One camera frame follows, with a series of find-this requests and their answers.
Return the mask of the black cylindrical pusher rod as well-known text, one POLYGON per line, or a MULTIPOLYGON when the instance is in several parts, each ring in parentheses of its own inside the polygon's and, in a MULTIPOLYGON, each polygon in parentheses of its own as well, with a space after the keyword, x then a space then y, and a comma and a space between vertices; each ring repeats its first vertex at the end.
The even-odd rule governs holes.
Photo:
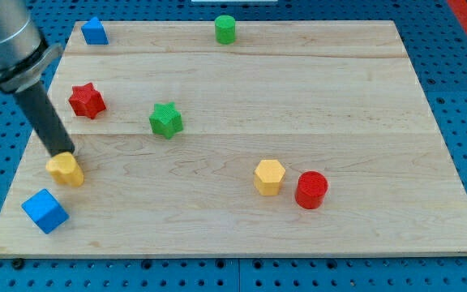
POLYGON ((41 81, 15 92, 13 97, 51 157, 75 151, 75 145, 41 81))

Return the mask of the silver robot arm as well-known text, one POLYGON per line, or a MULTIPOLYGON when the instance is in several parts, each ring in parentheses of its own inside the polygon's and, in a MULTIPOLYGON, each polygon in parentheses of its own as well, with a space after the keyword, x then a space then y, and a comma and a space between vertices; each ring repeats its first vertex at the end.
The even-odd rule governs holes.
POLYGON ((0 0, 0 92, 14 97, 52 157, 75 151, 41 82, 45 69, 61 56, 62 46, 47 42, 25 2, 0 0))

